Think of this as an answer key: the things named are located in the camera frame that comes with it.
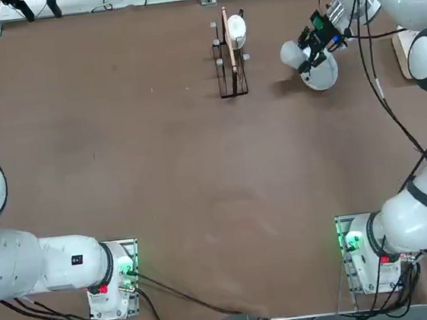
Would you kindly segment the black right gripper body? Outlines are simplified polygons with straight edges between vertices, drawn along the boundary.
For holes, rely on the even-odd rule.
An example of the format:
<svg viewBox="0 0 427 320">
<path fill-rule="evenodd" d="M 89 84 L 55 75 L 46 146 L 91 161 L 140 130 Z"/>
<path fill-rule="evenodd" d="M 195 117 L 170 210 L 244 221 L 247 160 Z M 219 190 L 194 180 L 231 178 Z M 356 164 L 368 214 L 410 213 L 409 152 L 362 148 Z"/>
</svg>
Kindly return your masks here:
<svg viewBox="0 0 427 320">
<path fill-rule="evenodd" d="M 312 20 L 310 48 L 313 53 L 324 51 L 330 44 L 332 50 L 340 47 L 340 31 L 327 18 Z"/>
</svg>

